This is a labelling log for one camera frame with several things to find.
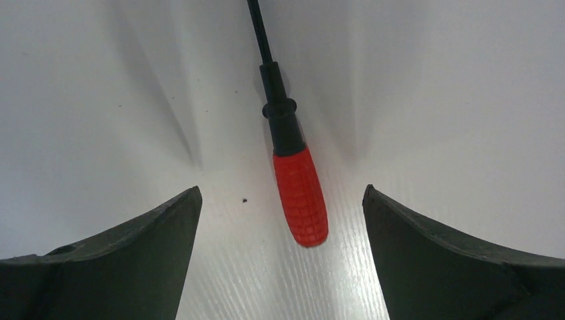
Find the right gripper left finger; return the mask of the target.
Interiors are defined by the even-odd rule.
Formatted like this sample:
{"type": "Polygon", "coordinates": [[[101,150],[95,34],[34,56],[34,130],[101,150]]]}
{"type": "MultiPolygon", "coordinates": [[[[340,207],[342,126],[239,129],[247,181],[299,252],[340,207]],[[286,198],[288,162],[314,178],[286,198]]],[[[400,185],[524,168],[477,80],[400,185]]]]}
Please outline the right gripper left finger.
{"type": "Polygon", "coordinates": [[[175,319],[203,199],[162,205],[46,255],[1,261],[2,319],[175,319]]]}

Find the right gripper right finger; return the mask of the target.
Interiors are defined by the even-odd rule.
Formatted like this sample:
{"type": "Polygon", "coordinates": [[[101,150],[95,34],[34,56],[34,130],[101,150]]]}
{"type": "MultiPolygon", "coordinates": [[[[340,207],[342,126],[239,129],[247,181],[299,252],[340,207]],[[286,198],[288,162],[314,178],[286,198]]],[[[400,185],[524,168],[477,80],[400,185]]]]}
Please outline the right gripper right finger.
{"type": "Polygon", "coordinates": [[[369,185],[366,230],[391,319],[563,319],[564,260],[497,245],[369,185]]]}

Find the red black screwdriver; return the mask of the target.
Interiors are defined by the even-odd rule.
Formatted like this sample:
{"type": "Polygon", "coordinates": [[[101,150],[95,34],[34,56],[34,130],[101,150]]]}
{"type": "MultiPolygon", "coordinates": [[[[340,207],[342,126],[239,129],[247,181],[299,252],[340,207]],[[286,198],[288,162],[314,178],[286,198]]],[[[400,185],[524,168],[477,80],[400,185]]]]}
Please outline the red black screwdriver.
{"type": "Polygon", "coordinates": [[[279,64],[273,59],[258,1],[248,1],[257,38],[265,91],[263,116],[273,143],[273,167],[282,209],[294,240],[315,247],[328,237],[328,216],[321,184],[296,116],[297,105],[284,87],[279,64]]]}

